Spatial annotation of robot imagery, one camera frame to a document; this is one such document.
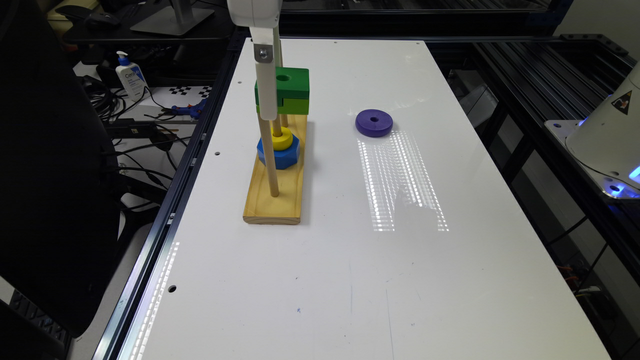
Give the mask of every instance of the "white robot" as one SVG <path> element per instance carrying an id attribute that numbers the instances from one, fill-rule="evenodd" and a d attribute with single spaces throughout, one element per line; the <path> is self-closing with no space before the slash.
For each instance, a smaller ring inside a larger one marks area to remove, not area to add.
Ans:
<path id="1" fill-rule="evenodd" d="M 640 66 L 567 137 L 583 166 L 640 191 Z M 619 191 L 607 193 L 617 197 Z"/>

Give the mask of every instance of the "metal bracket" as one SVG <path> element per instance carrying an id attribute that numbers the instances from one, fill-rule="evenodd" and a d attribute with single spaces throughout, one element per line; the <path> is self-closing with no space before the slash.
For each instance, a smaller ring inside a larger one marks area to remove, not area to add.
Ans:
<path id="1" fill-rule="evenodd" d="M 253 57 L 257 62 L 268 64 L 273 61 L 273 46 L 253 44 Z"/>

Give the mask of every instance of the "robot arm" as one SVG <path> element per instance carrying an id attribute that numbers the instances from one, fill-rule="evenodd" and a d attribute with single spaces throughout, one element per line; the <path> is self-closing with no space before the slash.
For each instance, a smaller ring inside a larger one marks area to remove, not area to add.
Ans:
<path id="1" fill-rule="evenodd" d="M 277 44 L 277 26 L 282 0 L 227 0 L 234 24 L 249 27 L 253 38 L 260 118 L 278 117 L 276 94 L 276 65 L 280 56 Z"/>

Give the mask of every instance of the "yellow ring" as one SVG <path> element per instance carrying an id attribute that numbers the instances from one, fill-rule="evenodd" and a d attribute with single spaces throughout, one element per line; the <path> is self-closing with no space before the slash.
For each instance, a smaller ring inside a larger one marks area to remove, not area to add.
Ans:
<path id="1" fill-rule="evenodd" d="M 293 134 L 284 126 L 282 127 L 282 136 L 273 136 L 273 129 L 271 129 L 271 139 L 273 139 L 273 150 L 275 151 L 287 150 L 293 144 Z"/>

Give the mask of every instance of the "wooden base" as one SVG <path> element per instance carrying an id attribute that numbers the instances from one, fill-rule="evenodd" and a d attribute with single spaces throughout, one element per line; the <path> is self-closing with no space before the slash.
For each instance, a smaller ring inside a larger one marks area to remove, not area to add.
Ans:
<path id="1" fill-rule="evenodd" d="M 269 192 L 267 169 L 256 154 L 253 175 L 244 206 L 243 219 L 249 224 L 296 225 L 300 223 L 302 178 L 307 138 L 307 115 L 288 115 L 289 130 L 300 140 L 298 163 L 285 170 L 276 170 L 280 195 Z"/>

